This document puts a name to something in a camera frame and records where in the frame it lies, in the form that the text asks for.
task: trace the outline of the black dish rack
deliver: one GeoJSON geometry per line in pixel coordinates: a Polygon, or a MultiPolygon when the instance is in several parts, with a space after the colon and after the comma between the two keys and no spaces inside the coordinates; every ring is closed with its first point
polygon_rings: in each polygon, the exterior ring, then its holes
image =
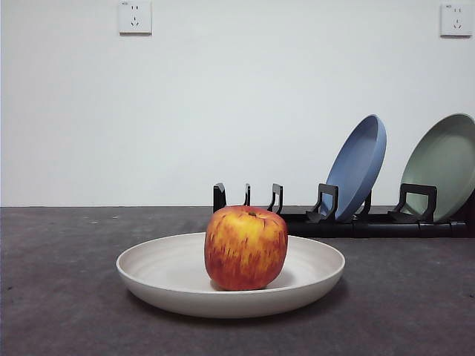
{"type": "MultiPolygon", "coordinates": [[[[338,187],[319,184],[318,201],[308,211],[286,213],[283,207],[284,187],[272,185],[271,203],[268,211],[279,214],[286,222],[289,234],[300,237],[473,237],[475,236],[475,191],[467,202],[447,221],[433,222],[436,210],[437,187],[430,185],[401,184],[399,203],[384,214],[370,213],[371,193],[353,218],[346,222],[336,222],[338,208],[338,187]],[[406,196],[423,194],[427,196],[427,208],[421,215],[402,212],[406,196]],[[321,214],[319,208],[323,194],[332,197],[328,214],[321,214]]],[[[244,205],[250,205],[251,186],[246,184],[244,205]]],[[[223,183],[213,187],[213,212],[226,206],[226,191],[223,183]]]]}

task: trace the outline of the red and yellow apple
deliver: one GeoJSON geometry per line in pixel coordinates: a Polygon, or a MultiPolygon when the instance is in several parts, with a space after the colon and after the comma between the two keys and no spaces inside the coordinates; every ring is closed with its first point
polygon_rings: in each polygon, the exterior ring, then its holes
{"type": "Polygon", "coordinates": [[[286,223],[276,213],[226,206],[212,215],[206,229],[206,271],[225,290],[261,289],[281,273],[287,241],[286,223]]]}

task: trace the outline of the wall socket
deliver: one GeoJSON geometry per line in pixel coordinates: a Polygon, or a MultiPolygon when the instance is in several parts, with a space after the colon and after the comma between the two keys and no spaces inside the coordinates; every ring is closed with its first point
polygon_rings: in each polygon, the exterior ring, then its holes
{"type": "Polygon", "coordinates": [[[474,27],[471,4],[447,3],[440,7],[440,36],[470,37],[474,27]]]}
{"type": "Polygon", "coordinates": [[[121,35],[151,35],[151,1],[121,1],[119,3],[119,33],[121,35]]]}

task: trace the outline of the plate rim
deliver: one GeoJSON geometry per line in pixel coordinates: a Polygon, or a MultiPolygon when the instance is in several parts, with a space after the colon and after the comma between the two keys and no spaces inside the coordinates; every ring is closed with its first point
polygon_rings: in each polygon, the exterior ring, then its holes
{"type": "Polygon", "coordinates": [[[152,240],[144,241],[143,243],[139,243],[139,244],[134,245],[130,248],[127,248],[116,259],[117,271],[119,272],[119,274],[121,275],[122,278],[126,277],[129,280],[132,280],[135,283],[138,283],[142,286],[145,286],[145,287],[148,287],[148,288],[153,288],[153,289],[158,289],[158,290],[162,290],[162,291],[168,291],[168,292],[173,292],[173,293],[181,293],[181,294],[201,294],[201,295],[207,294],[207,295],[219,295],[219,296],[222,296],[222,295],[235,296],[235,295],[252,295],[252,294],[276,293],[276,292],[280,292],[280,291],[299,290],[299,289],[302,289],[302,288],[308,288],[309,286],[314,286],[314,285],[317,285],[321,282],[324,282],[325,280],[330,280],[330,279],[334,278],[334,276],[340,274],[343,271],[343,269],[346,265],[346,259],[345,259],[344,255],[337,248],[334,248],[333,246],[327,245],[326,243],[322,243],[322,242],[317,241],[317,240],[312,240],[312,239],[307,238],[307,237],[298,237],[298,236],[294,236],[294,235],[288,235],[288,237],[292,238],[292,239],[296,239],[296,240],[302,240],[302,241],[306,241],[306,242],[310,241],[311,243],[317,243],[319,245],[323,245],[326,248],[330,248],[333,251],[335,251],[337,253],[337,255],[339,255],[340,258],[341,258],[340,266],[334,272],[328,274],[327,276],[321,278],[320,280],[317,280],[313,283],[308,283],[308,284],[305,284],[305,285],[302,285],[302,286],[285,286],[285,287],[279,287],[279,288],[273,288],[273,289],[255,289],[255,290],[245,290],[245,291],[194,291],[194,290],[190,290],[190,289],[170,289],[170,288],[164,288],[164,287],[160,287],[160,286],[153,286],[149,283],[144,282],[143,280],[140,280],[140,279],[138,279],[136,277],[133,277],[130,274],[126,273],[119,265],[120,260],[123,258],[123,256],[125,256],[129,251],[133,250],[134,248],[138,248],[141,245],[145,245],[145,244],[148,244],[148,243],[154,243],[158,240],[163,240],[163,239],[172,239],[172,238],[177,238],[177,237],[198,235],[198,234],[203,234],[203,238],[204,238],[204,234],[206,234],[206,232],[201,231],[201,232],[192,232],[192,233],[187,233],[187,234],[176,234],[176,235],[158,237],[158,238],[155,238],[155,239],[152,239],[152,240]]]}

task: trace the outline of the dark gray tabletop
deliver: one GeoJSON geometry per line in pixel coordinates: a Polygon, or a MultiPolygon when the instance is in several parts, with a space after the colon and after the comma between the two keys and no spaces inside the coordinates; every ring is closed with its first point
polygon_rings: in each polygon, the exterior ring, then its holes
{"type": "Polygon", "coordinates": [[[204,231],[210,208],[3,208],[1,354],[473,355],[475,239],[317,239],[347,259],[286,314],[208,320],[127,291],[125,249],[204,231]]]}

